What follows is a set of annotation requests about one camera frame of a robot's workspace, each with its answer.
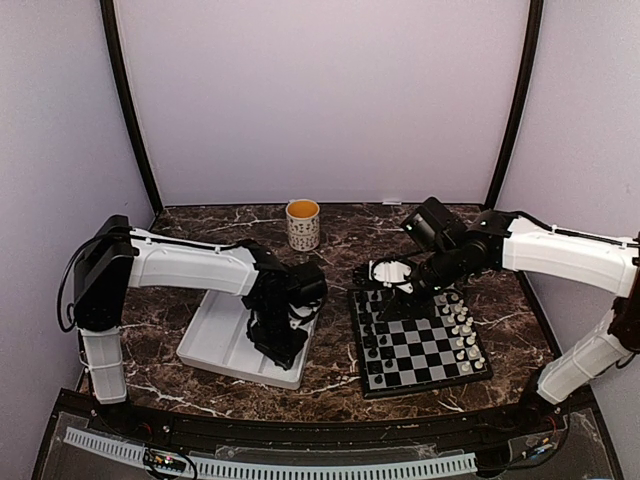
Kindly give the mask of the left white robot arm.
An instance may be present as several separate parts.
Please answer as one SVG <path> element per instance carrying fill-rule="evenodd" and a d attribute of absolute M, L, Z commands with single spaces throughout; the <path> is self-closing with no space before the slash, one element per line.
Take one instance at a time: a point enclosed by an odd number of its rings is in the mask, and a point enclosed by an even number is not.
<path fill-rule="evenodd" d="M 113 215 L 68 261 L 57 294 L 63 331 L 78 329 L 101 417 L 120 436 L 141 427 L 126 399 L 121 315 L 128 290 L 176 287 L 205 296 L 177 348 L 187 365 L 240 380 L 300 387 L 316 317 L 327 296 L 313 261 L 282 263 L 253 240 L 208 244 L 152 234 Z"/>

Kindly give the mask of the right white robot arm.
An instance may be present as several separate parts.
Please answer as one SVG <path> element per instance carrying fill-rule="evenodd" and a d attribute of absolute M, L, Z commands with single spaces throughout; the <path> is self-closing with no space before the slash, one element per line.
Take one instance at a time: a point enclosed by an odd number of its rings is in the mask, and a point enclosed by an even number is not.
<path fill-rule="evenodd" d="M 486 270 L 547 274 L 615 296 L 611 310 L 569 352 L 546 365 L 510 413 L 521 434 L 534 432 L 549 405 L 565 401 L 616 363 L 639 353 L 639 241 L 548 225 L 522 211 L 485 210 L 466 224 L 430 197 L 401 224 L 427 259 L 372 261 L 371 280 L 408 294 L 433 294 Z"/>

